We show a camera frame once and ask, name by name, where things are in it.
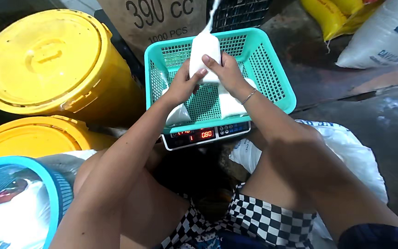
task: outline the checkered fabric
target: checkered fabric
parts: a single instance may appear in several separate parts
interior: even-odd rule
[[[313,249],[309,234],[316,213],[294,212],[243,195],[239,190],[244,184],[236,186],[225,217],[213,224],[191,202],[176,231],[161,243],[162,248],[178,248],[202,233],[225,229],[268,242],[277,249]]]

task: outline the blue plastic basket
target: blue plastic basket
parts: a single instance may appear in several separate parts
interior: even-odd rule
[[[14,180],[8,173],[29,168],[35,172],[46,186],[50,198],[50,225],[43,248],[48,248],[62,217],[73,200],[70,184],[62,175],[44,167],[40,162],[25,156],[0,157],[0,191]]]
[[[296,96],[284,69],[271,45],[260,29],[245,28],[213,33],[219,39],[221,50],[235,57],[243,77],[252,79],[257,89],[286,113],[296,107]],[[145,51],[147,109],[159,99],[166,88],[161,73],[169,83],[184,61],[190,58],[193,37],[155,42]],[[249,116],[231,116],[221,119],[218,86],[202,85],[185,106],[191,122],[165,127],[163,133],[177,133],[206,127],[250,121]]]

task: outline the digital scale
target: digital scale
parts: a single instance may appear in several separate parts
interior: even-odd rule
[[[162,140],[169,151],[211,143],[216,140],[239,136],[251,130],[251,122],[227,124],[180,133],[162,134]]]

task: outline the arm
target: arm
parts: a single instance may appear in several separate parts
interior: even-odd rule
[[[243,102],[254,90],[236,60],[224,53],[223,66],[204,55],[204,63],[235,98]],[[255,92],[244,107],[268,143],[267,153],[281,177],[307,194],[329,232],[338,240],[353,225],[379,223],[398,227],[398,217],[314,136],[263,94]]]
[[[118,248],[121,201],[130,192],[158,139],[167,116],[185,102],[206,70],[188,80],[187,60],[169,91],[99,159],[84,181],[53,238],[50,248]]]

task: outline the teal plastic basket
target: teal plastic basket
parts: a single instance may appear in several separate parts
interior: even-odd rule
[[[287,114],[296,107],[296,96],[274,52],[267,34],[257,28],[213,33],[221,50],[237,60],[243,77],[252,79],[257,89]],[[155,42],[145,51],[147,109],[166,88],[161,73],[169,84],[184,61],[190,58],[192,37]],[[221,119],[218,86],[202,85],[185,106],[191,122],[165,127],[163,133],[177,133],[206,127],[250,121],[249,116]]]

